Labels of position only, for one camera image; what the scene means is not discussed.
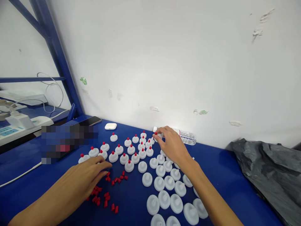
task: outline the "white bottle cap with red tip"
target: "white bottle cap with red tip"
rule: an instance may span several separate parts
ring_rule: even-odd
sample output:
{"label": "white bottle cap with red tip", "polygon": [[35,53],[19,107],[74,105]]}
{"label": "white bottle cap with red tip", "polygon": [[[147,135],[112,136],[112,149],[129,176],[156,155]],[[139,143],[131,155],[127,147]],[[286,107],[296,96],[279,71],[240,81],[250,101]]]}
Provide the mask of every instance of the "white bottle cap with red tip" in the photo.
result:
{"label": "white bottle cap with red tip", "polygon": [[139,142],[139,137],[137,137],[137,134],[132,138],[133,143],[138,143]]}
{"label": "white bottle cap with red tip", "polygon": [[168,173],[172,170],[172,164],[170,163],[170,161],[165,161],[163,163],[163,166],[165,168],[165,171]]}
{"label": "white bottle cap with red tip", "polygon": [[147,170],[147,163],[144,162],[144,161],[139,162],[139,164],[138,164],[138,171],[140,173],[145,173],[146,170]]}
{"label": "white bottle cap with red tip", "polygon": [[135,153],[135,147],[131,144],[128,147],[128,154],[134,154]]}
{"label": "white bottle cap with red tip", "polygon": [[125,165],[129,161],[129,156],[126,153],[120,156],[120,163]]}
{"label": "white bottle cap with red tip", "polygon": [[112,151],[112,154],[109,155],[109,161],[113,163],[116,162],[117,160],[118,160],[118,155],[114,151]]}
{"label": "white bottle cap with red tip", "polygon": [[184,216],[185,216],[186,220],[188,221],[188,223],[190,223],[191,225],[198,224],[198,221],[199,221],[198,211],[194,207],[193,204],[186,203],[184,205],[183,212],[184,212]]}
{"label": "white bottle cap with red tip", "polygon": [[160,204],[157,196],[150,195],[146,201],[146,208],[150,215],[154,216],[160,209]]}
{"label": "white bottle cap with red tip", "polygon": [[140,138],[142,138],[144,136],[144,139],[146,139],[146,133],[145,131],[143,131],[143,133],[140,134]]}
{"label": "white bottle cap with red tip", "polygon": [[113,133],[112,136],[110,137],[110,140],[112,142],[115,142],[116,140],[118,140],[118,136],[115,133]]}
{"label": "white bottle cap with red tip", "polygon": [[177,194],[172,194],[170,196],[170,207],[172,211],[176,214],[179,214],[183,210],[183,202]]}
{"label": "white bottle cap with red tip", "polygon": [[129,138],[127,138],[124,142],[124,146],[126,146],[126,147],[131,146],[131,144],[132,144],[132,141]]}
{"label": "white bottle cap with red tip", "polygon": [[158,165],[156,168],[156,174],[160,177],[164,177],[165,176],[165,168],[162,165]]}
{"label": "white bottle cap with red tip", "polygon": [[139,142],[143,142],[144,144],[146,143],[146,139],[144,138],[144,136],[142,136],[142,138],[140,138]]}
{"label": "white bottle cap with red tip", "polygon": [[123,147],[120,144],[115,148],[115,153],[116,154],[122,154],[123,153]]}
{"label": "white bottle cap with red tip", "polygon": [[154,215],[150,222],[150,226],[166,226],[164,218],[160,214]]}
{"label": "white bottle cap with red tip", "polygon": [[157,168],[157,166],[158,166],[158,161],[157,161],[157,159],[156,159],[156,158],[151,158],[151,159],[150,159],[150,167],[151,167],[152,169],[155,169],[155,168]]}
{"label": "white bottle cap with red tip", "polygon": [[143,142],[140,142],[140,144],[138,144],[138,150],[141,151],[142,149],[145,149],[145,145]]}
{"label": "white bottle cap with red tip", "polygon": [[158,194],[159,204],[162,209],[167,209],[170,206],[170,196],[167,191],[162,190]]}
{"label": "white bottle cap with red tip", "polygon": [[105,142],[103,142],[102,146],[100,147],[100,149],[102,151],[108,151],[110,149],[110,146],[108,144],[106,144]]}
{"label": "white bottle cap with red tip", "polygon": [[175,181],[171,176],[166,176],[164,178],[165,187],[167,190],[171,191],[175,187]]}
{"label": "white bottle cap with red tip", "polygon": [[137,164],[139,161],[140,161],[140,157],[139,157],[139,155],[137,154],[137,152],[135,152],[135,154],[132,155],[132,162],[133,162],[134,164]]}
{"label": "white bottle cap with red tip", "polygon": [[81,154],[81,158],[78,160],[78,163],[82,163],[90,158],[89,155]]}
{"label": "white bottle cap with red tip", "polygon": [[99,154],[98,148],[91,147],[91,150],[89,151],[90,157],[96,157]]}
{"label": "white bottle cap with red tip", "polygon": [[185,174],[183,175],[183,182],[187,187],[192,187],[192,183]]}
{"label": "white bottle cap with red tip", "polygon": [[207,210],[205,209],[204,204],[203,204],[203,202],[200,199],[198,199],[198,198],[195,199],[192,204],[197,209],[198,216],[201,219],[205,219],[205,218],[208,217]]}
{"label": "white bottle cap with red tip", "polygon": [[129,160],[129,161],[125,164],[124,169],[125,169],[125,171],[127,171],[128,173],[132,172],[133,169],[134,169],[134,163],[133,163],[131,160]]}
{"label": "white bottle cap with red tip", "polygon": [[154,180],[154,187],[157,191],[162,191],[165,188],[164,179],[160,176],[156,177]]}
{"label": "white bottle cap with red tip", "polygon": [[145,187],[149,187],[152,182],[153,182],[153,177],[151,176],[150,173],[143,174],[143,176],[142,176],[142,184]]}
{"label": "white bottle cap with red tip", "polygon": [[181,181],[177,181],[175,183],[175,191],[177,193],[178,196],[183,197],[184,195],[186,195],[186,186],[183,182]]}
{"label": "white bottle cap with red tip", "polygon": [[157,155],[157,161],[158,161],[158,164],[160,165],[163,165],[163,163],[165,162],[165,158],[163,155]]}
{"label": "white bottle cap with red tip", "polygon": [[148,157],[152,157],[154,154],[154,150],[151,148],[151,146],[146,150],[146,155]]}
{"label": "white bottle cap with red tip", "polygon": [[144,148],[141,151],[139,151],[138,155],[139,155],[140,159],[145,159],[146,151],[144,151]]}
{"label": "white bottle cap with red tip", "polygon": [[104,158],[104,160],[106,160],[107,159],[107,157],[108,157],[108,154],[107,154],[107,152],[104,152],[104,151],[102,151],[102,150],[100,150],[99,151],[99,154],[98,154],[98,156],[99,155],[101,155],[103,158]]}
{"label": "white bottle cap with red tip", "polygon": [[181,178],[181,173],[180,173],[179,169],[172,169],[170,172],[170,175],[172,176],[172,178],[175,181],[178,181]]}

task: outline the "power strip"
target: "power strip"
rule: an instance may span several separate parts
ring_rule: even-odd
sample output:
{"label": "power strip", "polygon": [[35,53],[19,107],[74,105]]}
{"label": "power strip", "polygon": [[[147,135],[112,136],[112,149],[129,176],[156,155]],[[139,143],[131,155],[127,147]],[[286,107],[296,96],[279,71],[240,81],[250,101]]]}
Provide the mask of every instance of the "power strip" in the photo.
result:
{"label": "power strip", "polygon": [[41,129],[41,126],[53,125],[53,121],[46,116],[38,116],[31,119],[34,127],[23,129],[21,127],[7,126],[0,129],[0,146],[17,140]]}

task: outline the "red plastic tip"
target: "red plastic tip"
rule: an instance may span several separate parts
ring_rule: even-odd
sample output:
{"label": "red plastic tip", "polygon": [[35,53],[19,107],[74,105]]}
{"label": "red plastic tip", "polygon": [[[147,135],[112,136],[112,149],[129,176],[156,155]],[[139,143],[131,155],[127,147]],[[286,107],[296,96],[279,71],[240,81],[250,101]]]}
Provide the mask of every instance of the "red plastic tip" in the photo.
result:
{"label": "red plastic tip", "polygon": [[118,213],[118,209],[119,209],[119,207],[118,207],[118,206],[116,206],[116,207],[115,207],[115,214],[117,214],[117,213]]}

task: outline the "person's left hand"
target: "person's left hand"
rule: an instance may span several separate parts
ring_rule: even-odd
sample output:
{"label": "person's left hand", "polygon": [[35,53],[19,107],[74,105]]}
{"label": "person's left hand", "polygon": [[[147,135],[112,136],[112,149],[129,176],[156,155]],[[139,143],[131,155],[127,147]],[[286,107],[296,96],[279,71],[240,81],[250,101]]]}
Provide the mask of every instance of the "person's left hand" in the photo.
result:
{"label": "person's left hand", "polygon": [[45,194],[17,214],[9,225],[57,225],[71,215],[92,193],[112,167],[102,156],[72,166]]}

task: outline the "person's right hand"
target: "person's right hand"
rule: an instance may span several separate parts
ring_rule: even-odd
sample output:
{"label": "person's right hand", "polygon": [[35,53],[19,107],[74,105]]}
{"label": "person's right hand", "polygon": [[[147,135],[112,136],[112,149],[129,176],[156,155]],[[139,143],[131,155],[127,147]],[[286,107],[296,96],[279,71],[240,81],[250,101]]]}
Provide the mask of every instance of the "person's right hand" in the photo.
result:
{"label": "person's right hand", "polygon": [[192,159],[181,137],[176,131],[169,126],[165,126],[160,127],[156,132],[158,134],[164,134],[165,142],[158,135],[153,134],[153,137],[158,141],[167,157],[175,162],[180,168],[187,160]]}

